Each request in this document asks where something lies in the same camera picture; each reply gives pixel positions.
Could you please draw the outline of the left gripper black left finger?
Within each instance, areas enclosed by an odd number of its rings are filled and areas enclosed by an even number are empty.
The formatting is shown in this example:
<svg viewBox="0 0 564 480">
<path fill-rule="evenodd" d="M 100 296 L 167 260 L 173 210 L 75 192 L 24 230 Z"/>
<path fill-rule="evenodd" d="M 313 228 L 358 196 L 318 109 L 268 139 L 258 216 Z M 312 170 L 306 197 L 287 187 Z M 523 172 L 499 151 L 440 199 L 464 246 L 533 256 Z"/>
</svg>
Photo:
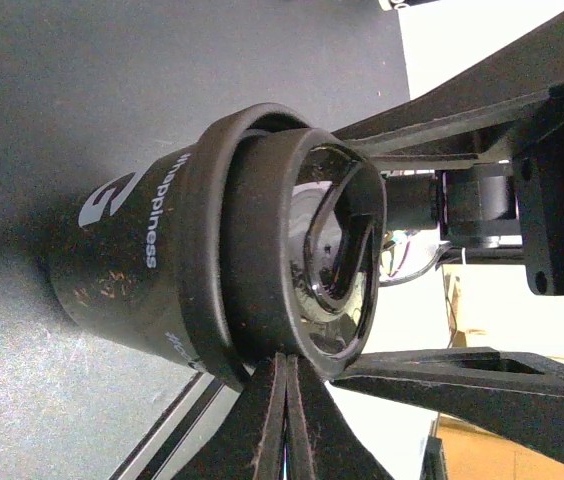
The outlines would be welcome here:
<svg viewBox="0 0 564 480">
<path fill-rule="evenodd" d="M 260 363 L 217 432 L 177 479 L 280 479 L 284 457 L 286 356 Z"/>
</svg>

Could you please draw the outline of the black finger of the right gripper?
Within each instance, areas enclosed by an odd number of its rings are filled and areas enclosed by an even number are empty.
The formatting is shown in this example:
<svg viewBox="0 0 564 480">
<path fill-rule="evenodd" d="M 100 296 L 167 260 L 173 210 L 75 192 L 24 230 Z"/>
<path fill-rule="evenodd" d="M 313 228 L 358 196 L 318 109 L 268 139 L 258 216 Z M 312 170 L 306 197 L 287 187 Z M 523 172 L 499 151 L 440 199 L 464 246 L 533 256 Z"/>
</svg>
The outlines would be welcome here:
<svg viewBox="0 0 564 480">
<path fill-rule="evenodd" d="M 332 383 L 450 415 L 564 464 L 564 363 L 491 348 L 370 353 Z"/>
</svg>

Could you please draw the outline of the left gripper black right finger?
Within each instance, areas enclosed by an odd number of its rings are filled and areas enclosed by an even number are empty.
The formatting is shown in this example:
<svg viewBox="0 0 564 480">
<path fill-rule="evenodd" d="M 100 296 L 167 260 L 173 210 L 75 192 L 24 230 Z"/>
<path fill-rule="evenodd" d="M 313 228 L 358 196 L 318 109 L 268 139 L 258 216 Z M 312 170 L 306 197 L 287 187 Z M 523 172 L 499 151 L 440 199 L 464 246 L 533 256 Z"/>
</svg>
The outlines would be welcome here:
<svg viewBox="0 0 564 480">
<path fill-rule="evenodd" d="M 364 447 L 313 366 L 286 359 L 286 473 L 289 479 L 389 479 Z"/>
</svg>

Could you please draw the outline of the black plastic cup lid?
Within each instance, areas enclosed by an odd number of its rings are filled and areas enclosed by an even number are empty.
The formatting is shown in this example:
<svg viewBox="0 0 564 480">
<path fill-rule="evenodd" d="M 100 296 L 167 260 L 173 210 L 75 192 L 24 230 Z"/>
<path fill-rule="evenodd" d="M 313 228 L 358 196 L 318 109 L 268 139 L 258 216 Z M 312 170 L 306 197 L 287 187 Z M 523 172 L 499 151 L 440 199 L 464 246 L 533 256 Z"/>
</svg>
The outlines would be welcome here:
<svg viewBox="0 0 564 480">
<path fill-rule="evenodd" d="M 220 261 L 243 361 L 298 355 L 327 379 L 351 364 L 373 322 L 385 222 L 379 171 L 333 135 L 302 128 L 242 140 Z"/>
</svg>

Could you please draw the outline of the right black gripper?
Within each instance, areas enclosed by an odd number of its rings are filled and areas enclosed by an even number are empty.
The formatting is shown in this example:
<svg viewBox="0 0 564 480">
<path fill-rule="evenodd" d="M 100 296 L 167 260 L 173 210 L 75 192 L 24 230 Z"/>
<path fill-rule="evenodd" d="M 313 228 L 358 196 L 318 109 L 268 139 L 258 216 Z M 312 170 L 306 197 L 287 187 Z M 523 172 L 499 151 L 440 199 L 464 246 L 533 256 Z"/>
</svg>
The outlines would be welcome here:
<svg viewBox="0 0 564 480">
<path fill-rule="evenodd" d="M 522 265 L 533 293 L 564 295 L 564 11 L 334 134 L 382 170 L 449 170 L 386 180 L 389 229 L 438 228 L 437 266 Z"/>
</svg>

